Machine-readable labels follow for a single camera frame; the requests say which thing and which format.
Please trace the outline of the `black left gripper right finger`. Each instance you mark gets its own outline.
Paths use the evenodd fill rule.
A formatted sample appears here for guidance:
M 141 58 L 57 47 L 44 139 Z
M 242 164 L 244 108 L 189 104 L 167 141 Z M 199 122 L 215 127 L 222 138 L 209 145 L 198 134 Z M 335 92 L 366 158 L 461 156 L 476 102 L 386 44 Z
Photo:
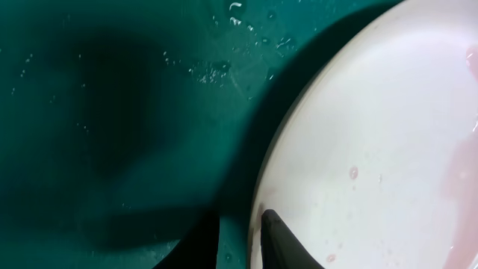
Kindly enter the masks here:
M 272 209 L 261 216 L 263 269 L 324 269 Z

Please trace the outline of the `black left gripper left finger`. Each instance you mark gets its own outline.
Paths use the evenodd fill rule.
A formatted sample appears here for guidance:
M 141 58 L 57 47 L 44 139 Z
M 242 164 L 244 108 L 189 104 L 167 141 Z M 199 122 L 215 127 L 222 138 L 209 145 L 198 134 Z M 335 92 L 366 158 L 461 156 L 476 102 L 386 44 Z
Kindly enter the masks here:
M 153 269 L 215 269 L 220 217 L 208 212 Z

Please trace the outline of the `pink white plate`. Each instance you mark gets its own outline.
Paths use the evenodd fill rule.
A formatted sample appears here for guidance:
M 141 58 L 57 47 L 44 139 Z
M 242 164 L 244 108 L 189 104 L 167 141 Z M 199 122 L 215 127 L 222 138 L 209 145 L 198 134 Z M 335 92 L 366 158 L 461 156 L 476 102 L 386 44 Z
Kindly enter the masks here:
M 248 268 L 264 222 L 299 266 L 477 266 L 477 2 L 403 1 L 305 87 L 258 178 Z

